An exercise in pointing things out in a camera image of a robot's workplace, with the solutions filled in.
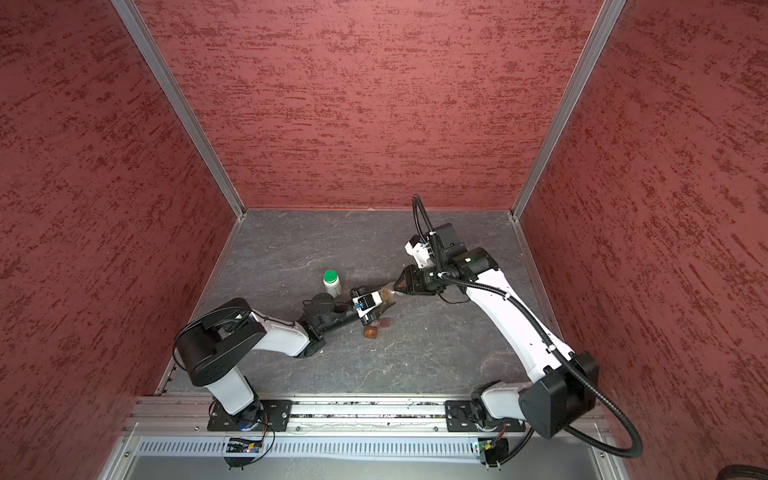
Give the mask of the white bottle green cap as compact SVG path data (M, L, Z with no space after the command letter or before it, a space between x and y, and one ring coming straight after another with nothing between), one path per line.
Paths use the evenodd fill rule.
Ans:
M342 295L341 280L335 270L326 270L323 273L323 285L327 294L333 298Z

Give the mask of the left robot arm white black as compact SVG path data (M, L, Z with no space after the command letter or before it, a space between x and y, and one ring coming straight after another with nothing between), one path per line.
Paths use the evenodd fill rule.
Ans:
M341 301L320 293L303 302L299 319L277 319L235 298L185 326L173 342L173 360L191 383L206 388L232 416L257 405L257 394L238 364L254 350L292 358L314 355L325 335L350 323L373 327L394 303L394 291L357 288Z

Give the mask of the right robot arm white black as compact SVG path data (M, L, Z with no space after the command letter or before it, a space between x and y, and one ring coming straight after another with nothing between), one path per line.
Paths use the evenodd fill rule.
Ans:
M511 345L525 369L529 383L524 386L496 382L480 390L474 399L480 417L525 421L541 437L550 439L594 408L596 396L555 354L563 355L593 382L599 375L596 361L588 354L576 356L530 311L487 251L460 252L446 259L442 269L431 248L421 242L407 243L405 251L415 263L404 269L395 283L396 291L437 295L449 285L464 290Z

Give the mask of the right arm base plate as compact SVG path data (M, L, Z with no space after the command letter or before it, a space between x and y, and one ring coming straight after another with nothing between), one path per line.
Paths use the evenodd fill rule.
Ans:
M477 400L447 400L444 402L449 432L524 432L525 424L512 418L494 418Z

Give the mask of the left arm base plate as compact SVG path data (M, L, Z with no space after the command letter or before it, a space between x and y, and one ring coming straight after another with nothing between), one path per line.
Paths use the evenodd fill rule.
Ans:
M293 402L291 400L256 400L237 414L229 414L218 400L209 406L209 432L284 432Z

